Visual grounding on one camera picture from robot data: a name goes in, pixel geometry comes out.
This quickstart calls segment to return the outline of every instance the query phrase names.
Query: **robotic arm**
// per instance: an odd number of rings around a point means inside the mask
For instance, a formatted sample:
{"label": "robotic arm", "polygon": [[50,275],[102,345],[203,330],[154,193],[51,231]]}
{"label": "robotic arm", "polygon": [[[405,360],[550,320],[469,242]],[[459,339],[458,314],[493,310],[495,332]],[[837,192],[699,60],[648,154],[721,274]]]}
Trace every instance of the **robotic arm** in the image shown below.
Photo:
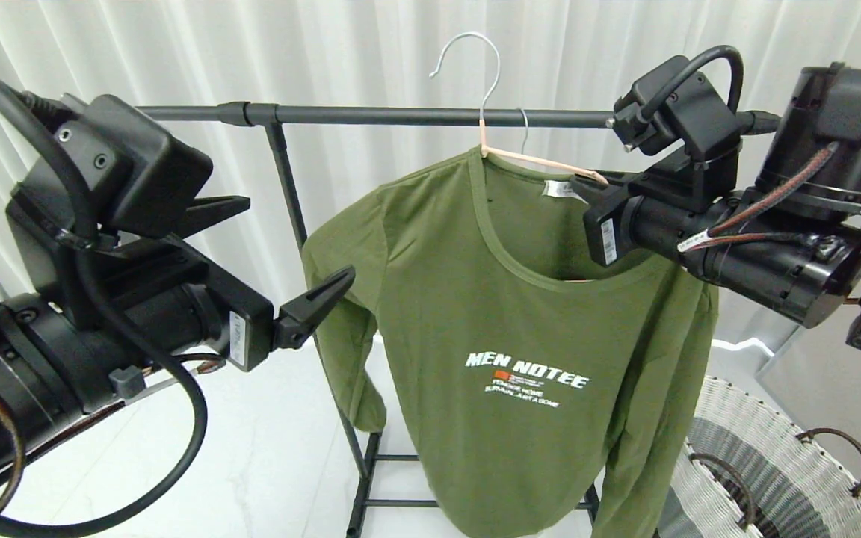
{"label": "robotic arm", "polygon": [[[715,58],[732,67],[727,102],[698,71]],[[625,149],[655,155],[676,140],[683,146],[642,173],[604,173],[608,186],[572,178],[589,203],[587,242],[599,265],[649,249],[813,327],[849,300],[861,277],[861,229],[843,224],[861,215],[861,70],[803,69],[782,122],[737,112],[741,86],[732,47],[671,58],[633,83],[608,122]],[[335,273],[274,316],[264,297],[184,242],[250,204],[195,198],[212,171],[204,154],[115,96],[54,102],[0,82],[0,112],[42,157],[6,211],[37,289],[0,303],[6,497],[24,464],[154,392],[148,372],[169,371],[195,409],[185,455],[127,507],[74,525],[0,516],[3,535],[96,534],[148,507],[191,464],[206,422],[192,374],[225,360],[249,371],[270,351],[300,347],[354,272]],[[741,137],[777,129],[755,186],[734,191]],[[861,350],[861,315],[847,343]],[[172,355],[196,344],[219,354]],[[205,364],[189,372],[185,359]]]}

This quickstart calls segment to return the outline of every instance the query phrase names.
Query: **shirt sleeve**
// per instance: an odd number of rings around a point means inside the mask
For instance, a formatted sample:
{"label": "shirt sleeve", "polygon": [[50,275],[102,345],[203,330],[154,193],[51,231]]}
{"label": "shirt sleeve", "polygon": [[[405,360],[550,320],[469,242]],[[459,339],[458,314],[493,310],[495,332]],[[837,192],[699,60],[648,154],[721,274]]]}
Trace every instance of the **shirt sleeve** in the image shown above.
{"label": "shirt sleeve", "polygon": [[703,387],[717,292],[704,285],[689,330],[663,331],[681,343],[626,376],[623,428],[609,452],[593,538],[652,538]]}
{"label": "shirt sleeve", "polygon": [[346,265],[354,266],[354,285],[318,327],[315,343],[338,408],[366,432],[379,432],[386,422],[383,399],[365,371],[387,260],[378,194],[374,191],[339,212],[301,250],[309,287]]}

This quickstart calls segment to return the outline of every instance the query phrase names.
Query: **round neckline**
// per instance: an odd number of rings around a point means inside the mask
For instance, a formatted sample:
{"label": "round neckline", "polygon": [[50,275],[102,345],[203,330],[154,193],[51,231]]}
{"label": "round neckline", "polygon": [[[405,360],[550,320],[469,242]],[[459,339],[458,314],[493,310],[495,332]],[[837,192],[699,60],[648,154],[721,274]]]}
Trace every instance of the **round neckline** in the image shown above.
{"label": "round neckline", "polygon": [[637,263],[635,266],[626,269],[617,275],[607,276],[604,279],[582,280],[581,282],[567,282],[567,280],[551,279],[550,276],[541,275],[530,269],[529,267],[518,262],[507,249],[496,234],[496,229],[493,228],[490,210],[487,207],[487,184],[486,184],[486,164],[506,170],[513,175],[519,177],[519,180],[530,181],[534,183],[543,183],[545,181],[566,181],[570,179],[570,174],[553,174],[541,173],[541,171],[530,170],[527,167],[520,167],[510,163],[496,155],[481,155],[481,147],[476,146],[467,152],[467,163],[469,168],[469,178],[471,178],[471,195],[474,202],[474,214],[478,222],[478,228],[481,230],[484,242],[487,248],[491,251],[493,258],[496,258],[500,265],[517,276],[537,287],[555,292],[564,293],[595,293],[607,291],[626,285],[631,285],[633,282],[642,279],[644,276],[649,276],[650,273],[655,273],[660,268],[659,256],[650,256],[648,259]]}

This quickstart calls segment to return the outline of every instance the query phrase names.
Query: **white curtain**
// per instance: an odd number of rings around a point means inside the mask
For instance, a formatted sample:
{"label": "white curtain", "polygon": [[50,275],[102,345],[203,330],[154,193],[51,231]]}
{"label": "white curtain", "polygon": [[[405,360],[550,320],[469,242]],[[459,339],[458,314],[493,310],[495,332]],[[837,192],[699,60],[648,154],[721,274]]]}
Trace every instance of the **white curtain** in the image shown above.
{"label": "white curtain", "polygon": [[[456,45],[430,81],[441,46],[459,31],[488,34],[502,53],[489,106],[609,109],[638,76],[671,55],[726,43],[746,65],[742,109],[782,113],[800,68],[861,67],[861,0],[253,0],[17,2],[0,0],[0,78],[42,96],[110,93],[133,105],[476,107],[493,76],[478,42]],[[725,62],[705,69],[725,95]],[[274,163],[260,129],[170,123],[215,160],[202,195],[243,194],[253,208],[194,244],[276,304],[303,289]],[[285,126],[313,231],[380,183],[475,144],[454,127]],[[626,155],[602,130],[531,129],[528,152],[609,170]],[[493,129],[517,147],[522,129]],[[741,184],[752,182],[771,136],[746,140]],[[11,186],[35,155],[0,118],[0,280],[31,289],[3,217]],[[778,347],[782,321],[727,296],[717,336]]]}

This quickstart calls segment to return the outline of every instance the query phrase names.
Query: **olive green t-shirt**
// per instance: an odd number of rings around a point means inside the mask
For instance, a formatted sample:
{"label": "olive green t-shirt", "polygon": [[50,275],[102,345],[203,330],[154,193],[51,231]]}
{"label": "olive green t-shirt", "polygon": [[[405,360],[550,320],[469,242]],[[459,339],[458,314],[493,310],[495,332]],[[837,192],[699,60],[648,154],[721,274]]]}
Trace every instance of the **olive green t-shirt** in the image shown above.
{"label": "olive green t-shirt", "polygon": [[594,538],[650,538],[696,406],[715,288],[636,251],[589,258],[583,201],[475,147],[383,185],[302,252],[308,285],[354,265],[318,328],[339,408],[385,425],[375,330],[444,514],[472,538],[535,534],[607,468]]}

